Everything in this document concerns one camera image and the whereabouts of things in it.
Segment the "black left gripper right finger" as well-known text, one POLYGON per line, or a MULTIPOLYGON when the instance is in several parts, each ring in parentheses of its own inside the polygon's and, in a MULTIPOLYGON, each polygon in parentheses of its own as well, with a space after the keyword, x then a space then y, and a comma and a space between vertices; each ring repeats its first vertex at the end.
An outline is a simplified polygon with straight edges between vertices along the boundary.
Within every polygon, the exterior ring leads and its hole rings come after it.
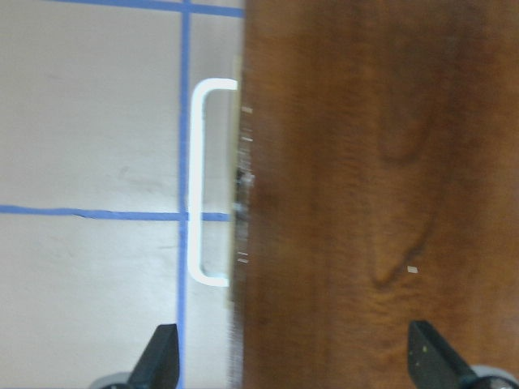
POLYGON ((471 388, 480 377, 428 322, 408 327, 407 368, 419 389, 471 388))

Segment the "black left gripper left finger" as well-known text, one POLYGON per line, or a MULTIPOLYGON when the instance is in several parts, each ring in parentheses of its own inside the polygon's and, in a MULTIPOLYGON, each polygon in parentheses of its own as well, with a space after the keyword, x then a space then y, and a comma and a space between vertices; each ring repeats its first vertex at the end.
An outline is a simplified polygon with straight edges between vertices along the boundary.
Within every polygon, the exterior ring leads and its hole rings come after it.
POLYGON ((127 381, 129 388, 174 389, 179 380, 179 347, 176 324, 161 324, 127 381))

